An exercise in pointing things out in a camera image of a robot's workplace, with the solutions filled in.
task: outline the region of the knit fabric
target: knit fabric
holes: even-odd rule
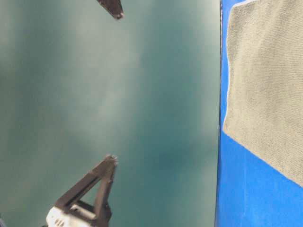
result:
[[[233,6],[223,131],[303,186],[303,0]]]

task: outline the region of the blue surface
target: blue surface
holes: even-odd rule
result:
[[[226,114],[228,62],[226,33],[232,6],[223,0],[221,130],[216,227],[301,227],[303,189],[250,153],[222,131]]]

